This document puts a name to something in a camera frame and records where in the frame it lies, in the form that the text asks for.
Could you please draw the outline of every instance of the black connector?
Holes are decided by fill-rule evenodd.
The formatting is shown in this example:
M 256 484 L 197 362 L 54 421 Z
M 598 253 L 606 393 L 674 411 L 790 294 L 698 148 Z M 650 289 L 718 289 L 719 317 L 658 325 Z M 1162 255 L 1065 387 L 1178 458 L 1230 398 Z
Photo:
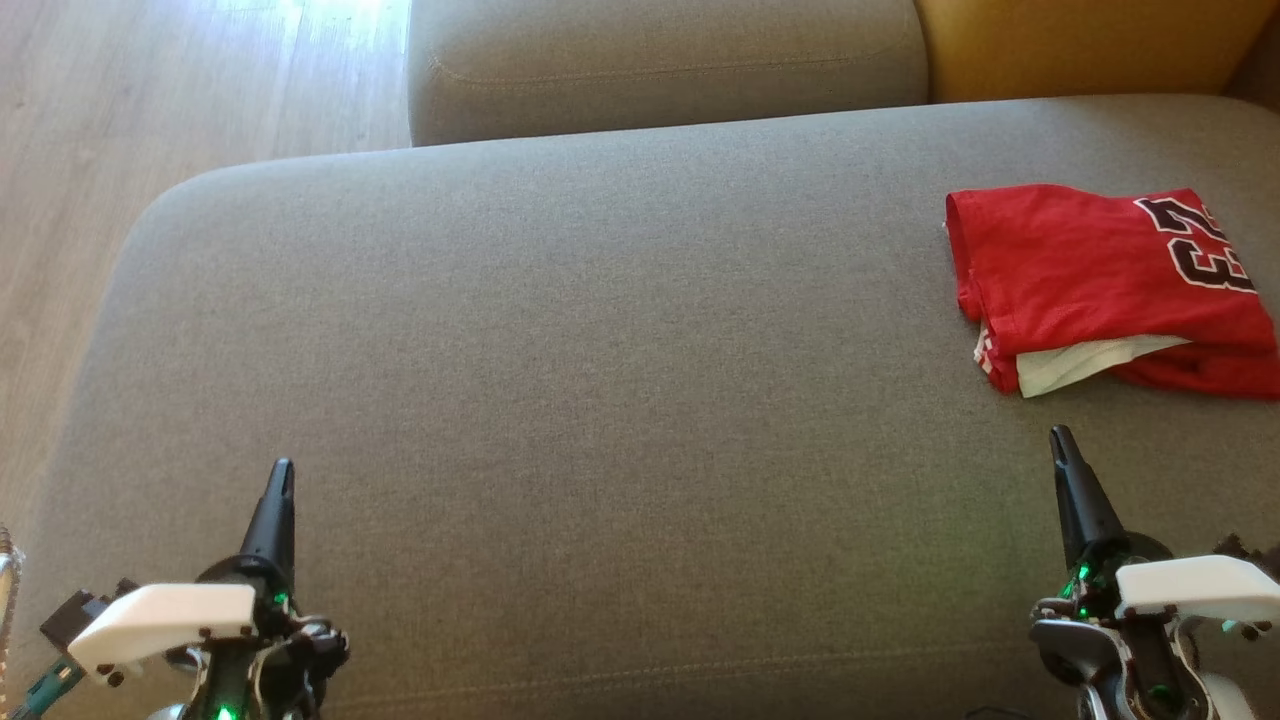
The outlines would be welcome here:
M 138 584 L 128 578 L 122 578 L 115 585 L 115 597 L 93 597 L 88 591 L 76 591 L 76 594 L 67 598 L 42 625 L 40 632 L 49 639 L 59 652 L 67 653 L 67 646 L 72 644 L 84 628 L 88 628 L 99 615 L 106 610 L 115 600 L 138 589 Z

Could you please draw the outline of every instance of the wooden floor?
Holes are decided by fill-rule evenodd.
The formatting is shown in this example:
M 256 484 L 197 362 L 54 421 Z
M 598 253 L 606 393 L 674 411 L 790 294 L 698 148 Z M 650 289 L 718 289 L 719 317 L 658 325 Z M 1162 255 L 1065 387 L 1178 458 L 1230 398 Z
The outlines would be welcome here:
M 0 0 L 0 523 L 19 539 L 125 233 L 219 167 L 408 146 L 410 0 Z

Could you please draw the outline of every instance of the seam stitching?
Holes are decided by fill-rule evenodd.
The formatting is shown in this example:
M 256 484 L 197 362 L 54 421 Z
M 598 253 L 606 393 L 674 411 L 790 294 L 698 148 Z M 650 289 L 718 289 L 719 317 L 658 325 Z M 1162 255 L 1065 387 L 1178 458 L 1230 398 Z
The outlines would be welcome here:
M 701 63 L 691 65 L 677 65 L 675 68 L 648 68 L 648 69 L 621 69 L 621 70 L 602 70 L 595 73 L 564 73 L 553 76 L 535 76 L 530 78 L 475 78 L 467 77 L 440 60 L 435 53 L 428 51 L 428 63 L 433 69 L 439 69 L 440 77 L 447 78 L 457 85 L 472 85 L 481 87 L 520 87 L 527 85 L 586 85 L 586 83 L 602 83 L 602 82 L 625 82 L 648 78 L 663 78 L 667 76 L 686 74 L 695 70 L 701 70 L 703 74 L 710 72 L 741 72 L 741 70 L 760 70 L 760 69 L 778 69 L 786 65 L 822 65 L 822 64 L 838 64 L 838 63 L 852 63 L 858 60 L 867 60 L 876 58 L 877 55 L 883 55 L 892 50 L 902 46 L 904 41 L 910 35 L 910 14 L 902 14 L 902 28 L 899 36 L 892 41 L 886 44 L 877 50 L 870 53 L 863 53 L 860 55 L 842 55 L 836 58 L 803 58 L 791 56 L 781 58 L 777 60 L 768 61 L 751 61 L 751 63 Z
M 589 694 L 595 692 L 608 692 L 614 689 L 640 689 L 666 684 L 676 684 L 687 680 L 707 680 L 736 678 L 746 675 L 769 675 L 791 673 L 805 667 L 823 665 L 841 665 L 849 662 L 867 662 L 891 657 L 905 657 L 916 655 L 954 653 L 956 651 L 980 650 L 1007 650 L 1021 647 L 1014 643 L 972 643 L 948 646 L 941 648 L 905 648 L 879 652 L 835 652 L 817 655 L 794 655 L 783 657 L 759 657 L 740 661 L 698 662 L 690 665 L 671 665 L 659 667 L 644 667 L 640 670 L 622 670 L 617 673 L 598 673 L 573 678 L 558 678 L 550 680 L 531 680 L 520 683 L 500 683 L 494 685 L 466 685 L 460 688 L 444 688 L 421 693 L 406 693 L 402 696 L 380 696 L 364 702 L 340 702 L 342 707 L 387 707 L 396 705 L 410 705 L 415 702 L 465 702 L 476 700 L 477 696 L 518 696 L 525 698 L 541 696 L 563 694 Z

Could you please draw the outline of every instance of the black cable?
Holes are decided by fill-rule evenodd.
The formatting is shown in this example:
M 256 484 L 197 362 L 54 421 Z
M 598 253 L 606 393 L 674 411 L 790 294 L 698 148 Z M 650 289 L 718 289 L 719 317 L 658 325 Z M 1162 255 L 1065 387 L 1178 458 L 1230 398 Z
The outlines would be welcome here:
M 984 705 L 977 710 L 970 710 L 969 712 L 965 712 L 961 720 L 974 720 L 975 717 L 978 717 L 978 715 L 983 712 L 989 712 L 992 715 L 998 715 L 1002 717 L 1018 717 L 1019 720 L 1036 720 L 1034 717 L 1027 715 L 1020 710 L 1014 710 L 1011 707 L 995 707 L 991 705 Z

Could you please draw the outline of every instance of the red shirt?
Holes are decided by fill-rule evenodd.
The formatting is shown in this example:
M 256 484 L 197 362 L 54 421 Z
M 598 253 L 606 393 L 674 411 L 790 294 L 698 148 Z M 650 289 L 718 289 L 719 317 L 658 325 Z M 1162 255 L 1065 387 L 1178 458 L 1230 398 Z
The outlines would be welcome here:
M 986 320 L 988 377 L 1000 389 L 1018 389 L 1019 354 L 1160 334 L 1190 342 L 1111 372 L 1156 387 L 1280 400 L 1271 318 L 1193 191 L 960 191 L 947 196 L 947 228 L 956 296 L 970 320 Z

